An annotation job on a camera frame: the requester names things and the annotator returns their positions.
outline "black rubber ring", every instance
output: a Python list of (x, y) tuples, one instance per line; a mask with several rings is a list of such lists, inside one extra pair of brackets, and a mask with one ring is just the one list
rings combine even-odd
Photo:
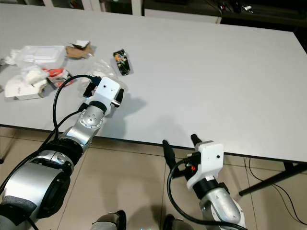
[(106, 106), (103, 103), (99, 102), (99, 101), (91, 101), (88, 105), (89, 106), (93, 105), (93, 106), (101, 109), (102, 111), (104, 111), (104, 113), (106, 112)]

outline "black cable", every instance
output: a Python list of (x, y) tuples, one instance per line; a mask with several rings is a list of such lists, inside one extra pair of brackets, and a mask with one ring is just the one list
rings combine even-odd
[[(253, 173), (253, 171), (251, 170), (250, 161), (251, 161), (251, 158), (250, 158), (249, 161), (248, 161), (248, 168), (249, 168), (250, 173), (251, 173), (251, 174), (253, 175), (253, 177), (255, 177), (257, 180), (263, 181), (262, 179), (258, 178), (258, 177)], [(295, 218), (292, 216), (292, 214), (290, 213), (290, 211), (289, 211), (289, 209), (288, 209), (288, 207), (287, 207), (287, 204), (285, 203), (285, 201), (284, 201), (284, 199), (283, 199), (282, 194), (278, 191), (278, 193), (279, 193), (279, 195), (281, 196), (281, 198), (282, 198), (282, 200), (283, 200), (283, 203), (284, 203), (284, 205), (285, 205), (287, 211), (289, 212), (290, 216), (291, 216), (295, 221), (297, 221), (297, 222), (299, 222), (299, 223), (304, 224), (304, 225), (307, 226), (307, 223), (301, 221), (301, 219), (297, 216), (297, 213), (296, 213), (294, 204), (293, 204), (293, 202), (292, 202), (292, 199), (291, 199), (290, 195), (287, 193), (287, 191), (286, 191), (284, 188), (282, 188), (281, 186), (277, 185), (277, 184), (272, 184), (272, 186), (273, 186), (273, 188), (275, 188), (277, 191), (278, 191), (278, 189), (277, 189), (276, 187), (282, 189), (283, 192), (288, 196), (288, 198), (289, 198), (289, 200), (290, 200), (290, 203), (291, 203), (291, 206), (292, 206), (292, 209), (293, 209), (293, 212), (294, 212), (294, 215), (295, 215), (295, 217), (296, 217), (297, 219), (295, 219)]]
[(32, 226), (34, 230), (39, 230), (38, 227), (35, 225), (35, 223), (31, 220), (29, 216), (24, 215), (24, 217), (26, 218), (26, 220), (29, 222), (29, 224)]
[(93, 79), (93, 77), (91, 76), (88, 76), (88, 75), (76, 75), (76, 76), (73, 76), (71, 78), (68, 78), (66, 81), (64, 81), (62, 83), (62, 85), (59, 87), (55, 97), (54, 97), (54, 101), (53, 101), (53, 107), (52, 107), (52, 121), (53, 121), (53, 125), (54, 125), (54, 129), (55, 129), (55, 135), (54, 135), (54, 140), (58, 139), (59, 137), (59, 127), (58, 127), (58, 124), (57, 124), (57, 116), (56, 116), (56, 109), (57, 109), (57, 102), (58, 102), (58, 97), (59, 97), (59, 93), (61, 92), (61, 90), (64, 88), (64, 86), (76, 79), (76, 78), (89, 78), (90, 80)]
[(237, 224), (234, 223), (230, 223), (230, 222), (223, 222), (223, 221), (207, 221), (207, 220), (202, 220), (202, 219), (196, 219), (190, 215), (188, 215), (187, 213), (185, 213), (174, 201), (173, 196), (172, 196), (172, 191), (171, 191), (171, 181), (172, 181), (172, 177), (173, 174), (175, 172), (175, 169), (178, 168), (179, 165), (181, 164), (185, 164), (186, 161), (183, 159), (179, 162), (176, 163), (176, 165), (172, 168), (171, 172), (168, 175), (167, 178), (167, 194), (169, 197), (170, 202), (172, 203), (172, 205), (174, 206), (174, 208), (186, 219), (197, 223), (197, 224), (201, 224), (201, 225), (210, 225), (210, 226), (227, 226), (227, 227), (232, 227), (238, 230), (247, 230), (246, 228), (243, 228), (242, 226), (239, 226)]
[[(68, 118), (70, 118), (71, 116), (73, 116), (77, 113), (79, 113), (79, 110), (67, 115), (66, 117), (63, 118), (63, 120), (61, 120), (61, 122), (57, 126), (60, 127)], [(43, 144), (39, 147), (38, 150), (41, 150), (48, 143), (48, 141), (53, 136), (54, 132), (55, 132), (55, 129), (49, 134), (49, 136), (46, 138), (46, 140), (43, 142)]]

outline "cardboard piece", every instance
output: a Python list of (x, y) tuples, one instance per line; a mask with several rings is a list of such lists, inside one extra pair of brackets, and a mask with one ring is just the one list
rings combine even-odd
[(66, 56), (69, 58), (88, 58), (94, 55), (89, 41), (77, 40), (76, 43), (72, 45), (73, 47), (66, 47)]

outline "tiled floor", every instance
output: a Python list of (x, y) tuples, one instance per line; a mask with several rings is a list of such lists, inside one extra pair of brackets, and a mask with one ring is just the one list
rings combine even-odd
[[(36, 150), (47, 135), (1, 127), (0, 156), (5, 156), (5, 162), (0, 165), (0, 182), (21, 159)], [(177, 149), (175, 152), (176, 157), (182, 158), (189, 151)], [(168, 213), (181, 218), (167, 197), (165, 184), (169, 169), (162, 155), (161, 147), (96, 138), (75, 168), (62, 208), (52, 217), (39, 220), (39, 229), (86, 230), (99, 216), (119, 209), (127, 213), (129, 230), (162, 229)], [(268, 178), (283, 170), (280, 162), (256, 159), (252, 160), (251, 167), (260, 178)], [(303, 221), (307, 221), (306, 179), (306, 174), (299, 174), (279, 183), (289, 192)], [(231, 196), (241, 205), (249, 230), (306, 229), (290, 217), (272, 187), (238, 196), (238, 191), (257, 183), (244, 167), (243, 158), (225, 156), (218, 181), (226, 183)], [(201, 218), (198, 200), (187, 190), (183, 178), (172, 182), (172, 191), (183, 210)], [(195, 230), (204, 229), (200, 225), (191, 225)]]

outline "white table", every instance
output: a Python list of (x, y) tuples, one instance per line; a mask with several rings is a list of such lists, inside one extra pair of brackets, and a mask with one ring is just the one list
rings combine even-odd
[[(307, 55), (291, 32), (0, 4), (0, 56), (24, 45), (90, 40), (95, 57), (69, 60), (73, 75), (124, 48), (133, 74), (122, 106), (99, 136), (192, 148), (190, 134), (238, 155), (307, 162)], [(0, 74), (5, 85), (9, 75)], [(82, 102), (80, 82), (60, 95), (58, 120)], [(52, 130), (55, 92), (8, 101), (0, 124)], [(60, 129), (72, 126), (68, 120)]]

